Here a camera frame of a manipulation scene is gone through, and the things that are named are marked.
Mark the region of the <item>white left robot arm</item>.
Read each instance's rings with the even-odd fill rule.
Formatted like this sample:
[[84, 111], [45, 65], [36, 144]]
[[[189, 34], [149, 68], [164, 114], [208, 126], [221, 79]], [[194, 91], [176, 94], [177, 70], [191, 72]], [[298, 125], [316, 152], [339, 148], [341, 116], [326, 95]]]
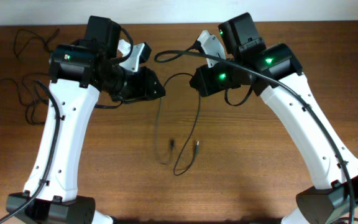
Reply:
[[113, 107], [165, 95], [156, 74], [144, 66], [151, 49], [120, 40], [113, 46], [84, 40], [59, 45], [44, 86], [48, 112], [39, 152], [24, 189], [10, 194], [8, 217], [24, 223], [114, 223], [94, 198], [78, 195], [78, 167], [86, 129], [101, 92]]

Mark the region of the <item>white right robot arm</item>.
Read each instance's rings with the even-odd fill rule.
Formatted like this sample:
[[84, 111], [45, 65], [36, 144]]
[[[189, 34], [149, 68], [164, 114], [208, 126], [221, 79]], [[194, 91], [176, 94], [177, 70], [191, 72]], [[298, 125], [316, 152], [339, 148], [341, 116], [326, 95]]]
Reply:
[[317, 104], [306, 75], [285, 44], [266, 47], [248, 31], [239, 55], [225, 56], [217, 36], [202, 31], [193, 48], [206, 58], [190, 81], [201, 96], [247, 85], [276, 114], [298, 148], [313, 185], [296, 196], [282, 223], [354, 223], [358, 158], [348, 150]]

